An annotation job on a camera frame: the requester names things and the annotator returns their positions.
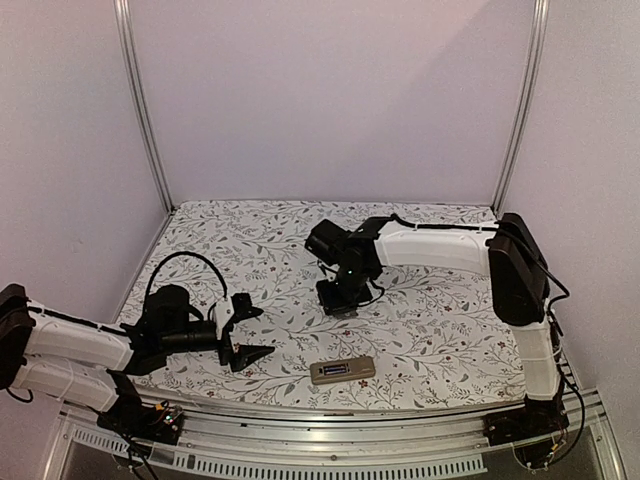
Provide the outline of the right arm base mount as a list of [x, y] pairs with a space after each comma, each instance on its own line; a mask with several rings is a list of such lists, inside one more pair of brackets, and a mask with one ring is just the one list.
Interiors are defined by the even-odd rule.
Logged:
[[483, 417], [483, 436], [491, 446], [523, 441], [564, 430], [569, 420], [561, 401], [525, 399], [523, 406]]

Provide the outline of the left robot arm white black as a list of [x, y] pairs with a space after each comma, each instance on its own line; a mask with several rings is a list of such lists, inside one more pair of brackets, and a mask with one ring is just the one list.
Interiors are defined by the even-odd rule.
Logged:
[[274, 351], [231, 340], [235, 324], [261, 313], [238, 293], [204, 316], [185, 288], [166, 285], [144, 300], [135, 324], [109, 326], [47, 309], [10, 284], [1, 292], [1, 387], [109, 412], [126, 433], [138, 434], [149, 415], [131, 377], [164, 368], [174, 354], [207, 351], [240, 372]]

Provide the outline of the remote battery cover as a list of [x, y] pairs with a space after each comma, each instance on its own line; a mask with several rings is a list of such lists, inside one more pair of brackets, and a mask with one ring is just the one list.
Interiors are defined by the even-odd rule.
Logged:
[[350, 319], [350, 318], [357, 317], [358, 312], [357, 310], [344, 311], [344, 312], [336, 313], [334, 316], [336, 319]]

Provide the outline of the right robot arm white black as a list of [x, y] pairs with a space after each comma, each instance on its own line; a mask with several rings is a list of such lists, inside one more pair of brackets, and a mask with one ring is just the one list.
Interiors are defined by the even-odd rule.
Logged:
[[522, 217], [508, 213], [492, 225], [418, 224], [398, 215], [375, 216], [354, 230], [330, 220], [312, 228], [304, 247], [335, 270], [317, 282], [321, 307], [329, 316], [344, 316], [374, 302], [372, 294], [383, 271], [391, 267], [435, 267], [485, 276], [490, 281], [495, 315], [516, 340], [525, 397], [532, 401], [517, 415], [517, 427], [537, 436], [552, 424], [551, 402], [562, 389], [551, 323], [560, 281]]

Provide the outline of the white remote control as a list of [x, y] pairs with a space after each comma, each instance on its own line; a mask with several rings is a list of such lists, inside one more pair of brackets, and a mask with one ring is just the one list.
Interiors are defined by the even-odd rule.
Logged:
[[314, 385], [329, 385], [374, 377], [375, 364], [372, 357], [316, 362], [310, 365], [311, 382]]

